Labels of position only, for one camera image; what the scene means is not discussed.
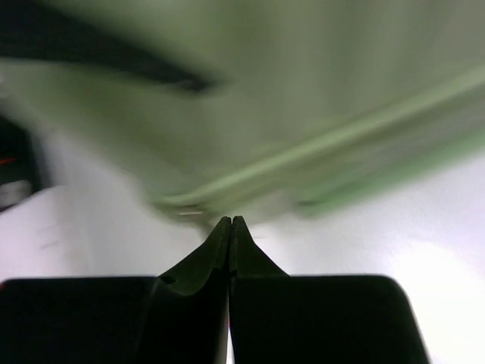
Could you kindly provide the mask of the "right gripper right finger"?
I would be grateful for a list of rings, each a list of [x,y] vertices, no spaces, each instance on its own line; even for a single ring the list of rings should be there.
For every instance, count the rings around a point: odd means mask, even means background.
[[[232,222],[230,333],[237,363],[427,363],[408,297],[385,275],[292,276]]]

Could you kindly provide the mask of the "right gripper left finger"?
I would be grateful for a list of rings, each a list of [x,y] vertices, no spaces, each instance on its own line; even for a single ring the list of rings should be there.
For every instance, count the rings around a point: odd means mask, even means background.
[[[223,363],[231,220],[159,276],[11,279],[3,363]]]

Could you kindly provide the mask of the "green suitcase blue lining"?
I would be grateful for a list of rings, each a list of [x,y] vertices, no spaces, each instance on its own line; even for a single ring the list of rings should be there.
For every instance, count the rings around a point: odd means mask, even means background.
[[[1,74],[175,218],[329,212],[484,146],[482,1],[3,1]]]

